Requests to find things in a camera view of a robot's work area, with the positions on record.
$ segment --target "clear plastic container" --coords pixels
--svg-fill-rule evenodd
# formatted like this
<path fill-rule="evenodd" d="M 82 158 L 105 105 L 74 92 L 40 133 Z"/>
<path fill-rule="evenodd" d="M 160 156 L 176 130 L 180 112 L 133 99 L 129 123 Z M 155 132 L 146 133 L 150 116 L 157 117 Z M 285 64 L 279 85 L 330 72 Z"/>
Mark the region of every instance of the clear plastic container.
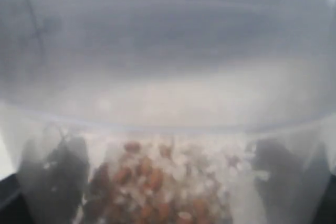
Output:
<path fill-rule="evenodd" d="M 310 223 L 334 0 L 25 3 L 0 127 L 38 224 Z"/>

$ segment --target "plastic container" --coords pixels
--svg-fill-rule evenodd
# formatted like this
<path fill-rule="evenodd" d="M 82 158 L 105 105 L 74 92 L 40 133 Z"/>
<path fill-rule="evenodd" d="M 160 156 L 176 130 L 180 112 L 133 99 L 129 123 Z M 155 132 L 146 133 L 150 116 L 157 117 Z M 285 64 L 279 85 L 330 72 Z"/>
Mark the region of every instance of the plastic container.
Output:
<path fill-rule="evenodd" d="M 310 223 L 333 0 L 29 1 L 57 29 L 33 33 L 43 63 L 17 60 L 0 118 L 38 224 Z"/>

